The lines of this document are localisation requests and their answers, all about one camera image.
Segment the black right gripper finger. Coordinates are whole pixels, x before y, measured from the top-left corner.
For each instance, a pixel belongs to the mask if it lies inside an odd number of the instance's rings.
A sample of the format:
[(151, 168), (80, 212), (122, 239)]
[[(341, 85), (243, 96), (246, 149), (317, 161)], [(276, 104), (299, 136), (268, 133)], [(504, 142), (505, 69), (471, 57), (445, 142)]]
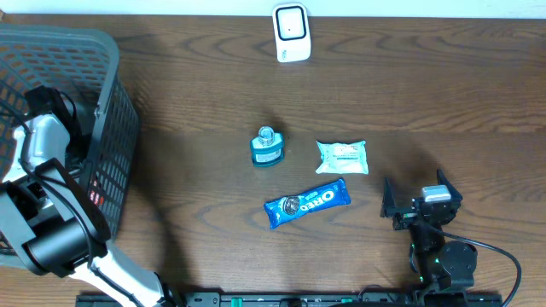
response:
[(387, 177), (384, 178), (384, 192), (380, 209), (381, 217), (393, 217), (396, 213), (396, 200), (392, 192), (391, 184)]
[(451, 200), (453, 202), (462, 202), (462, 195), (459, 191), (450, 183), (441, 169), (436, 171), (437, 181), (439, 185), (444, 185), (450, 193)]

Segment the blue Oreo cookie pack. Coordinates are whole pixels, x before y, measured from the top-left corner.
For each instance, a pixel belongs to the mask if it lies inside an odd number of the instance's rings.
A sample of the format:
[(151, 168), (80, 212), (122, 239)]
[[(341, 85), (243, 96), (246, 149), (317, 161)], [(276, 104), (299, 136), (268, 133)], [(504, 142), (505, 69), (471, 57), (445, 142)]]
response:
[(300, 194), (267, 201), (264, 203), (264, 210), (270, 221), (270, 229), (276, 229), (309, 213), (350, 204), (351, 196), (346, 182), (343, 178), (339, 178)]

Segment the mint green wipes packet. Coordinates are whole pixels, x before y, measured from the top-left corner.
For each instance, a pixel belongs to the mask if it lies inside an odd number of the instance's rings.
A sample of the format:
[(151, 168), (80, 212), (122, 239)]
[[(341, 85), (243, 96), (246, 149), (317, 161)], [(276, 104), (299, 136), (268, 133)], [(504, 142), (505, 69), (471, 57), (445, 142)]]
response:
[(317, 142), (322, 163), (316, 174), (369, 174), (366, 141), (354, 143)]

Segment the red Nescafe coffee stick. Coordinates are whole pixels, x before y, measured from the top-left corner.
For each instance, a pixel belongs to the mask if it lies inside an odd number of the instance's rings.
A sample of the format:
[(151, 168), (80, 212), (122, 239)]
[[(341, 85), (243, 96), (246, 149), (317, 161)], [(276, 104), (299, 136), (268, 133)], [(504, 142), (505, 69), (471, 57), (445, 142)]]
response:
[(97, 207), (100, 207), (104, 204), (105, 197), (102, 191), (102, 184), (98, 179), (93, 179), (90, 182), (89, 197), (91, 202)]

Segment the teal lidded small jar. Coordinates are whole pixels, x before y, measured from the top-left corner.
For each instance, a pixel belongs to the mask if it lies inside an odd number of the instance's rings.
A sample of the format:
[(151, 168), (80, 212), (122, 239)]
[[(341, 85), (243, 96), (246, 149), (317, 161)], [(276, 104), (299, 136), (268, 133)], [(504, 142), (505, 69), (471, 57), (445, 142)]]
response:
[(284, 138), (269, 126), (262, 126), (250, 143), (252, 162), (255, 167), (269, 167), (284, 159)]

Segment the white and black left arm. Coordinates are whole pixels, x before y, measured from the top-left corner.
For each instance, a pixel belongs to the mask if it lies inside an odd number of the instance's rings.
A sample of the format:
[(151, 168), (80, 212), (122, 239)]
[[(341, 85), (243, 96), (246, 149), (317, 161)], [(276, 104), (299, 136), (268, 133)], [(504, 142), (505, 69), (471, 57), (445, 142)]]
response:
[(1, 184), (1, 232), (17, 258), (36, 275), (84, 281), (123, 306), (183, 306), (112, 243), (106, 218), (70, 174), (90, 145), (75, 101), (43, 85), (24, 98), (28, 113), (8, 110), (16, 149)]

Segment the white barcode scanner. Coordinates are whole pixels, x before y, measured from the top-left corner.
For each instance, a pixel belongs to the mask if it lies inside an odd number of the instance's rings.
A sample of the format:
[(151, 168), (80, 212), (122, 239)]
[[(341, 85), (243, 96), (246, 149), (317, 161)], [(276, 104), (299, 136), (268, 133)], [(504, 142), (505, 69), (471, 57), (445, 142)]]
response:
[(311, 32), (306, 7), (286, 3), (272, 12), (276, 58), (281, 63), (306, 61), (311, 56)]

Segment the grey plastic shopping basket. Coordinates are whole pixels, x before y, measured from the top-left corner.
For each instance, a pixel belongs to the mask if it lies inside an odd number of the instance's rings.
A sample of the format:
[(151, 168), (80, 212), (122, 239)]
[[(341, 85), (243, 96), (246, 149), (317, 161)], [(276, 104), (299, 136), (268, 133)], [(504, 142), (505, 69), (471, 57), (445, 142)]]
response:
[(85, 149), (72, 149), (66, 167), (88, 194), (102, 184), (102, 212), (119, 230), (140, 119), (118, 75), (119, 48), (98, 30), (1, 26), (1, 103), (28, 113), (24, 94), (40, 85), (68, 94), (77, 105)]

